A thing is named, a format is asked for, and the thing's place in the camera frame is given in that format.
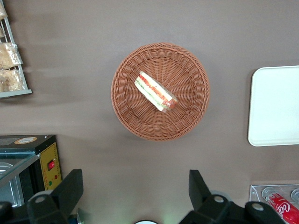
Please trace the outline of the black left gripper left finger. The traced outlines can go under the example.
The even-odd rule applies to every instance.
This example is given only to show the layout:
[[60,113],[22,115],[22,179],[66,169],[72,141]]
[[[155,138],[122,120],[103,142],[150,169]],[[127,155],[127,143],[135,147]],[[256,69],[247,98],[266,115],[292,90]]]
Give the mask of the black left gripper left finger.
[[67,224],[84,192],[81,169],[72,170],[54,189],[33,195],[24,205],[0,203],[2,224]]

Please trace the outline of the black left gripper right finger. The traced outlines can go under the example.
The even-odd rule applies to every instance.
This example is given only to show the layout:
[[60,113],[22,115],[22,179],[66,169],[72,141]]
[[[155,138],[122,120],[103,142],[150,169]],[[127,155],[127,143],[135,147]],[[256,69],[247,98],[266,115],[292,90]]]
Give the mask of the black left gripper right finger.
[[262,202],[240,207],[225,196],[212,194],[198,170],[189,171],[189,198],[193,210],[181,224],[283,224],[274,209]]

